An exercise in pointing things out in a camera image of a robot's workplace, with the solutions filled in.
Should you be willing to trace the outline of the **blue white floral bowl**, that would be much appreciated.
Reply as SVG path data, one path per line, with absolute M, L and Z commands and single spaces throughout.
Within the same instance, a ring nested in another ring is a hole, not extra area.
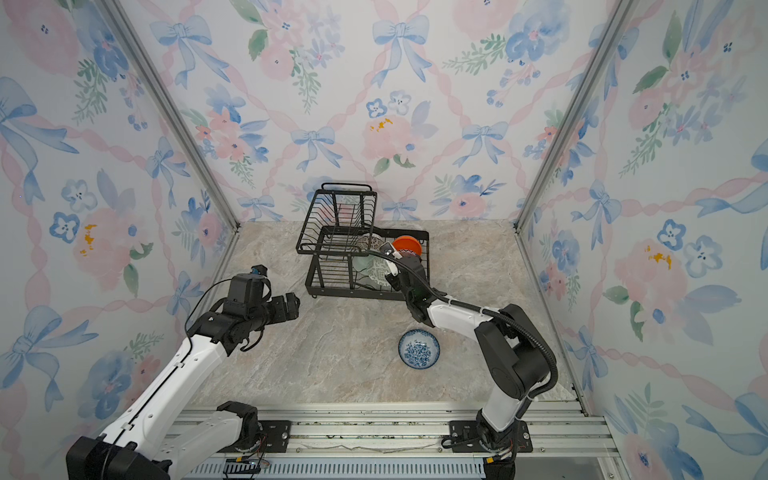
M 440 357 L 438 339 L 423 329 L 412 329 L 404 333 L 398 342 L 401 361 L 415 370 L 433 367 Z

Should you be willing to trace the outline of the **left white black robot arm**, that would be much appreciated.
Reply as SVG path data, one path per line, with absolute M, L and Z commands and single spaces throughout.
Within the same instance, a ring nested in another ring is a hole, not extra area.
M 188 329 L 178 351 L 139 398 L 96 437 L 80 437 L 66 454 L 71 479 L 181 479 L 222 449 L 242 459 L 266 449 L 255 406 L 227 401 L 178 437 L 167 434 L 206 379 L 235 351 L 254 347 L 252 333 L 298 318 L 295 293 L 273 295 L 257 265 L 227 280 L 228 293 Z

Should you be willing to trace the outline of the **mint green ribbed bowl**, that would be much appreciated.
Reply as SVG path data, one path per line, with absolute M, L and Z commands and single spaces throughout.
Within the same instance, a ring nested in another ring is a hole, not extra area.
M 370 269 L 372 268 L 374 261 L 376 260 L 376 257 L 371 255 L 353 256 L 351 260 L 352 260 L 352 268 L 355 272 L 363 275 L 367 275 Z

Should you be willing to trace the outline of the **green white patterned bowl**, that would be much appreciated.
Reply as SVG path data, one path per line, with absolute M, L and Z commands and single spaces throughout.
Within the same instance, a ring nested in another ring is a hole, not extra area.
M 386 276 L 390 274 L 390 270 L 386 264 L 374 263 L 367 267 L 362 268 L 359 271 L 362 281 L 365 285 L 377 287 L 382 290 L 391 288 Z

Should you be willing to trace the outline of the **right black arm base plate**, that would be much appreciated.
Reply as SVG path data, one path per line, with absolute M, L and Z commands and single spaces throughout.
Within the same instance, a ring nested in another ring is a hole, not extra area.
M 533 452 L 532 438 L 527 423 L 519 421 L 518 424 L 514 442 L 507 441 L 500 448 L 500 451 L 510 446 L 516 446 L 519 453 Z M 477 422 L 474 420 L 449 421 L 448 434 L 442 438 L 441 448 L 451 450 L 454 453 L 491 453 L 491 450 L 483 446 L 481 436 L 478 433 Z

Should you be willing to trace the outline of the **white patterned lattice bowl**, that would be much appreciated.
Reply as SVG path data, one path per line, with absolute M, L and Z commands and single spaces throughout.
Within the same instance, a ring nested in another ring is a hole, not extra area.
M 381 253 L 388 242 L 378 234 L 372 234 L 370 237 L 369 250 Z

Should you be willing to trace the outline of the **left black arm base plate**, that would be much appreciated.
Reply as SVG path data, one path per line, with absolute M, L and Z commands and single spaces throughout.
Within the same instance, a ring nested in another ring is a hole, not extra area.
M 292 426 L 290 420 L 245 422 L 235 443 L 219 449 L 218 453 L 285 453 Z

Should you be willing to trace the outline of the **orange plastic bowl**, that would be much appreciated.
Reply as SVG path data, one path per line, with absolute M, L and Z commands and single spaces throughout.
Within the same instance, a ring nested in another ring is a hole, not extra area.
M 392 241 L 392 246 L 401 254 L 421 256 L 422 246 L 418 239 L 410 235 L 402 235 Z

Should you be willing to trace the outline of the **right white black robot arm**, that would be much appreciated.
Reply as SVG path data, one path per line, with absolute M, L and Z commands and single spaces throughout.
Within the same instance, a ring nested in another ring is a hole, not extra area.
M 418 256 L 397 253 L 388 266 L 388 282 L 417 322 L 477 342 L 494 382 L 477 415 L 479 441 L 490 451 L 511 449 L 533 400 L 558 383 L 551 347 L 516 304 L 494 310 L 454 299 L 430 285 Z

